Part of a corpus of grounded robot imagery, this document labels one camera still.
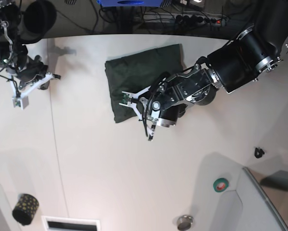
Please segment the robotic arm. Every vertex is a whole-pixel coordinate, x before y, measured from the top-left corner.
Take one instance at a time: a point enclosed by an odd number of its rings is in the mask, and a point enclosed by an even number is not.
[[[44,5],[43,0],[38,2],[46,17],[48,6]],[[45,90],[49,87],[51,79],[60,79],[60,76],[48,73],[48,66],[41,62],[40,56],[34,59],[28,56],[25,44],[36,43],[43,35],[39,36],[39,39],[29,41],[21,39],[18,28],[20,22],[21,9],[16,6],[14,0],[0,0],[0,72],[6,69],[10,76],[14,107],[24,109],[28,106],[28,95],[32,90]]]
[[[189,73],[164,73],[138,94],[123,92],[120,104],[133,108],[149,141],[156,126],[175,126],[188,108],[211,103],[219,89],[231,93],[277,67],[288,53],[288,0],[263,0],[256,14],[252,26],[238,33],[234,41],[198,59],[187,69],[191,69]],[[143,113],[137,103],[143,104]]]

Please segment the green tape roll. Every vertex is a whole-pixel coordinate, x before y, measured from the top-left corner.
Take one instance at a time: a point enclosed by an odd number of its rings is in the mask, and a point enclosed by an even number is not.
[[[224,192],[228,188],[228,186],[229,186],[229,182],[225,178],[217,179],[213,183],[213,188],[217,193]]]

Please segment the folded cloth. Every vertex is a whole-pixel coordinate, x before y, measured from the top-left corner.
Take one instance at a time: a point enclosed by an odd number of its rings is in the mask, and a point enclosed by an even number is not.
[[[181,72],[180,45],[171,45],[133,54],[105,63],[114,120],[123,122],[136,116],[132,108],[119,105],[122,91],[137,93],[150,86],[163,72]]]

